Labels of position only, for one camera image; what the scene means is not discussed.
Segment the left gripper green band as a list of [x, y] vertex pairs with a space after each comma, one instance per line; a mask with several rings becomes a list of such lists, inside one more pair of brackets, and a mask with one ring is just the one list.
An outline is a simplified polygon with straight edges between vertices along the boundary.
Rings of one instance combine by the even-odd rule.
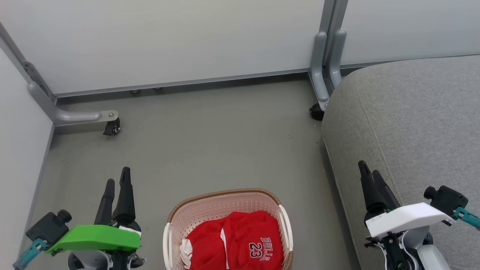
[[[108, 179], [94, 225], [77, 225], [57, 241], [47, 254], [74, 250], [134, 252], [140, 248], [142, 229], [136, 219], [131, 169], [124, 167], [120, 176], [120, 191], [113, 211], [115, 181]], [[115, 221], [119, 226], [110, 226]]]

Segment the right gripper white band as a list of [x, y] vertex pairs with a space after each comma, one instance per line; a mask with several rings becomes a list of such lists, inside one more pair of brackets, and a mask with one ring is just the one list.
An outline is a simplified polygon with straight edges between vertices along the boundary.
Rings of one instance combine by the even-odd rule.
[[401, 206], [389, 185], [377, 170], [370, 171], [363, 160], [358, 162], [366, 206], [366, 238], [381, 239], [391, 234], [430, 226], [455, 223], [452, 217], [425, 202]]

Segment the red Bulls 23 jersey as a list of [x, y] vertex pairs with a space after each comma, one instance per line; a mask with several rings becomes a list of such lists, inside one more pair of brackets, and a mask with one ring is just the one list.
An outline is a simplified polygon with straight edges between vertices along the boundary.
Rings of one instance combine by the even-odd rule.
[[266, 211], [202, 222], [179, 246], [185, 270], [282, 270], [278, 221]]

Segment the grey fabric sofa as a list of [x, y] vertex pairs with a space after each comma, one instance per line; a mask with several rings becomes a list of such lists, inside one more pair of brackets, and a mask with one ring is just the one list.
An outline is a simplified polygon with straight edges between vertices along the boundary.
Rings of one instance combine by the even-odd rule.
[[361, 270], [384, 270], [365, 248], [358, 162], [381, 173], [401, 205], [447, 186], [480, 217], [480, 55], [365, 67], [333, 91], [322, 135]]

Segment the black caster with metal plate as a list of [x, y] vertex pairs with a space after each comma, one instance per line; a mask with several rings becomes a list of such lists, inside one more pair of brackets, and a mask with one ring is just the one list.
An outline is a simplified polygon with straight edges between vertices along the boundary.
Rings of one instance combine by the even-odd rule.
[[105, 129], [103, 131], [103, 135], [106, 136], [113, 136], [117, 135], [120, 132], [120, 118], [117, 118], [114, 121], [107, 122]]

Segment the beige plastic laundry basket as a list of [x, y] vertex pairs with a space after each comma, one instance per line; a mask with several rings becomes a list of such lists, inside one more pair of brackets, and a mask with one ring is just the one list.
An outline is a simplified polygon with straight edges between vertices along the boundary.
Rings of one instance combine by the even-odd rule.
[[163, 230], [163, 261], [166, 270], [185, 270], [180, 256], [180, 244], [197, 225], [220, 219], [232, 212], [266, 211], [279, 227], [283, 248], [282, 270], [293, 263], [293, 230], [281, 201], [271, 192], [259, 189], [231, 189], [198, 195], [176, 205], [170, 212]]

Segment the long grey partition foot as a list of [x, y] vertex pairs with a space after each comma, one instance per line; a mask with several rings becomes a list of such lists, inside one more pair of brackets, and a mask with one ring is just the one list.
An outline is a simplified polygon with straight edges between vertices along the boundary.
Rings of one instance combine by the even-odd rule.
[[119, 120], [115, 110], [107, 111], [66, 111], [56, 106], [34, 81], [27, 86], [29, 94], [56, 126], [107, 123]]

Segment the black partition caster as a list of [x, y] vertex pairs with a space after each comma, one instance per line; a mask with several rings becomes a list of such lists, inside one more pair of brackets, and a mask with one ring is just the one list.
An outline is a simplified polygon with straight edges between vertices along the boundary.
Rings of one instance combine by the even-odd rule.
[[322, 121], [324, 117], [324, 111], [319, 103], [315, 103], [309, 109], [310, 117], [316, 121]]

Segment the grey double partition foot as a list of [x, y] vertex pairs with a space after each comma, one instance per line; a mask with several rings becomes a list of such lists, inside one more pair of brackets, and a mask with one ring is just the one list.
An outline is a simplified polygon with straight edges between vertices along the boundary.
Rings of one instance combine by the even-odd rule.
[[314, 37], [312, 56], [310, 60], [309, 78], [316, 95], [317, 103], [320, 104], [325, 112], [329, 103], [329, 89], [334, 90], [341, 82], [341, 56], [346, 41], [347, 32], [339, 30], [334, 36], [334, 46], [331, 50], [330, 60], [326, 68], [323, 67], [324, 49], [326, 45], [327, 34], [319, 32]]

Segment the grey partition base rail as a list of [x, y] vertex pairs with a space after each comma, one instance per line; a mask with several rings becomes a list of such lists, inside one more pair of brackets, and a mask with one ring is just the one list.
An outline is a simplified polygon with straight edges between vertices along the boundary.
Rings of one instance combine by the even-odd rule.
[[113, 88], [104, 88], [104, 89], [96, 89], [96, 90], [58, 93], [58, 94], [54, 94], [54, 97], [57, 99], [63, 99], [63, 98], [70, 98], [70, 97], [81, 97], [81, 96], [88, 96], [88, 95], [153, 89], [153, 88], [159, 88], [159, 87], [179, 87], [179, 86], [186, 86], [190, 84], [217, 83], [217, 82], [234, 81], [234, 80], [242, 80], [242, 79], [254, 79], [254, 78], [281, 76], [281, 75], [293, 75], [293, 74], [299, 74], [299, 73], [309, 72], [309, 71], [310, 71], [309, 68], [302, 68], [302, 69], [282, 70], [282, 71], [274, 71], [274, 72], [260, 72], [260, 73], [250, 74], [250, 75], [235, 75], [235, 76], [225, 76], [225, 77], [218, 77], [218, 78], [165, 82], [165, 83], [158, 83], [158, 84], [142, 84], [142, 85], [134, 85], [130, 87], [113, 87]]

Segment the grey partition post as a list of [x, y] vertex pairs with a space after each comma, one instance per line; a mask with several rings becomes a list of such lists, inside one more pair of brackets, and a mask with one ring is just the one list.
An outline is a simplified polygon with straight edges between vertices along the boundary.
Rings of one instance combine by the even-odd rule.
[[349, 0], [324, 0], [320, 32], [327, 34], [322, 65], [326, 68], [334, 46], [335, 34], [341, 29]]
[[7, 32], [7, 29], [5, 29], [1, 22], [0, 38], [5, 42], [7, 48], [13, 53], [14, 58], [17, 62], [19, 62], [19, 64], [22, 65], [22, 68], [29, 75], [29, 77], [41, 87], [42, 91], [49, 97], [51, 101], [53, 101], [53, 103], [56, 103], [56, 97], [53, 92], [51, 92], [50, 88], [47, 86], [36, 67], [34, 67], [31, 62], [27, 61], [26, 57], [20, 51], [19, 47], [17, 44], [15, 44], [10, 34]]

